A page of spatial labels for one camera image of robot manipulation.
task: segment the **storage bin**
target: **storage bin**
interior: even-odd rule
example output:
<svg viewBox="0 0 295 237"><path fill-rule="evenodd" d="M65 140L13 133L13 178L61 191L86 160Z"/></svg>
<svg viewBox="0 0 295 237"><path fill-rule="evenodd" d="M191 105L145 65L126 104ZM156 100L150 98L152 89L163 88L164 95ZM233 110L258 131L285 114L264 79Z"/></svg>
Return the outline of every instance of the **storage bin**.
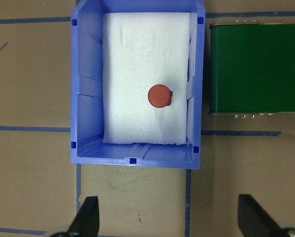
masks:
<svg viewBox="0 0 295 237"><path fill-rule="evenodd" d="M190 12L186 144L102 142L102 28L103 14L108 12ZM72 13L71 28L71 162L198 169L205 34L203 0L81 0Z"/></svg>

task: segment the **foam pad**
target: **foam pad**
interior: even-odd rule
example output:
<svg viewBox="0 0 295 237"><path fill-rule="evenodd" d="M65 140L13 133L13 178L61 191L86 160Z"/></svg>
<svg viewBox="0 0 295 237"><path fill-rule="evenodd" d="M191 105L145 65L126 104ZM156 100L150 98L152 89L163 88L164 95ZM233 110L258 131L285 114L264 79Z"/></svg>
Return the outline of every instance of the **foam pad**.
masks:
<svg viewBox="0 0 295 237"><path fill-rule="evenodd" d="M186 143L189 13L107 13L103 18L104 143ZM172 104L155 108L163 84Z"/></svg>

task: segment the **red disc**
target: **red disc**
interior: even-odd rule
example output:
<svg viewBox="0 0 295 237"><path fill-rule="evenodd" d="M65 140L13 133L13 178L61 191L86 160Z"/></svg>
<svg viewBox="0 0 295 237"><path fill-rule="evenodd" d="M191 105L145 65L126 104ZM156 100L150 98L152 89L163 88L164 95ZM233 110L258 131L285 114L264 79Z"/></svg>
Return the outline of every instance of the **red disc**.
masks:
<svg viewBox="0 0 295 237"><path fill-rule="evenodd" d="M172 92L165 85L155 85L148 91L148 101L157 108L168 106L172 102Z"/></svg>

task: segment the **blue tape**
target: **blue tape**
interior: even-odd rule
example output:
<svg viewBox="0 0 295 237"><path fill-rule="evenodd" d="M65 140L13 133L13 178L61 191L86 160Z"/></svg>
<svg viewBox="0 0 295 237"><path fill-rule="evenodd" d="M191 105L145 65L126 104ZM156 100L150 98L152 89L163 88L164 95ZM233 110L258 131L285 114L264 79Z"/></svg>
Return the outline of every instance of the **blue tape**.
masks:
<svg viewBox="0 0 295 237"><path fill-rule="evenodd" d="M0 131L27 131L27 132L70 132L69 127L20 127L0 126Z"/></svg>
<svg viewBox="0 0 295 237"><path fill-rule="evenodd" d="M201 130L201 135L217 136L272 136L281 134L280 131L227 131L227 130Z"/></svg>
<svg viewBox="0 0 295 237"><path fill-rule="evenodd" d="M191 170L186 170L186 197L185 197L185 237L190 235L190 191L191 191Z"/></svg>
<svg viewBox="0 0 295 237"><path fill-rule="evenodd" d="M70 22L71 17L44 17L44 18L25 18L25 19L0 19L0 24L19 24L19 23L47 23L47 22Z"/></svg>
<svg viewBox="0 0 295 237"><path fill-rule="evenodd" d="M295 11L206 13L206 18L260 17L260 16L266 16L266 17L295 16Z"/></svg>
<svg viewBox="0 0 295 237"><path fill-rule="evenodd" d="M266 11L266 12L226 12L226 13L206 13L206 18L224 17L287 17L295 16L295 11ZM47 22L70 22L71 17L43 17L25 19L0 19L0 24L19 24L19 23L47 23Z"/></svg>
<svg viewBox="0 0 295 237"><path fill-rule="evenodd" d="M27 132L70 132L69 127L20 127L0 126L0 131L27 131ZM201 135L217 136L279 136L281 131L227 131L227 130L202 130Z"/></svg>
<svg viewBox="0 0 295 237"><path fill-rule="evenodd" d="M80 210L80 201L78 200L81 194L81 165L76 164L76 213Z"/></svg>
<svg viewBox="0 0 295 237"><path fill-rule="evenodd" d="M36 235L36 236L42 236L45 233L45 231L31 231L31 230L20 230L20 229L9 229L9 228L0 228L0 232L13 233L13 234Z"/></svg>

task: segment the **green box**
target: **green box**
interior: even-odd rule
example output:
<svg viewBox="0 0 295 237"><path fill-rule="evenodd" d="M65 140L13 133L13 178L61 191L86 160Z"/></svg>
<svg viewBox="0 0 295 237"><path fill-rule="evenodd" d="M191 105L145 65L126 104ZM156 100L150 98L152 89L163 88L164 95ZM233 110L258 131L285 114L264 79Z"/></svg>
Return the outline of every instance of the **green box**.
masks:
<svg viewBox="0 0 295 237"><path fill-rule="evenodd" d="M211 113L295 112L295 24L211 30Z"/></svg>

